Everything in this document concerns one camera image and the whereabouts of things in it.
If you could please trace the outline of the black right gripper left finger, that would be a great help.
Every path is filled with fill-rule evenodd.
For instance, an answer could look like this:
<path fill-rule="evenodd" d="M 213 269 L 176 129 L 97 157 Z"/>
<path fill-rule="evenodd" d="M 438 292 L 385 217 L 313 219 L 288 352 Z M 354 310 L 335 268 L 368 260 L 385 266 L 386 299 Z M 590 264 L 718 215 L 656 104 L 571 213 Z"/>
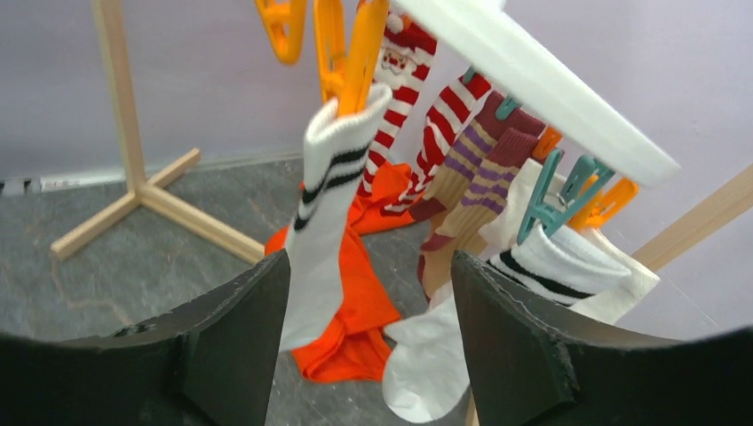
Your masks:
<path fill-rule="evenodd" d="M 1 336 L 4 425 L 261 425 L 289 290 L 279 251 L 108 336 Z"/>

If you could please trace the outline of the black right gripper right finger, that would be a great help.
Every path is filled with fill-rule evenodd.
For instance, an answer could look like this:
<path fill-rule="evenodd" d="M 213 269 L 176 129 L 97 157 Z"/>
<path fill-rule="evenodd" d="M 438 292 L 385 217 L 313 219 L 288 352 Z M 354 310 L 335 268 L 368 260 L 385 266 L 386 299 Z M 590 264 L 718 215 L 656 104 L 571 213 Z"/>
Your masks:
<path fill-rule="evenodd" d="M 458 252 L 458 313 L 483 425 L 749 425 L 752 330 L 682 342 L 555 304 Z"/>

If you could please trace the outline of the white sock with black stripes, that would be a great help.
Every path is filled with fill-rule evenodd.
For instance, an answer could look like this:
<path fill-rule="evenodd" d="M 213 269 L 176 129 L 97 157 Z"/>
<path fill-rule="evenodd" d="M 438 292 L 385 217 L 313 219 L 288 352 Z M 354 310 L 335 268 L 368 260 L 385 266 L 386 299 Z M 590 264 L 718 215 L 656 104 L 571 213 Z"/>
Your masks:
<path fill-rule="evenodd" d="M 539 296 L 606 320 L 621 315 L 618 288 L 642 266 L 596 231 L 580 234 L 564 226 L 549 236 L 542 225 L 487 264 Z M 408 422 L 446 416 L 470 385 L 465 352 L 477 330 L 458 313 L 456 293 L 462 288 L 459 280 L 445 283 L 425 313 L 385 330 L 395 346 L 382 378 L 384 401 Z"/>

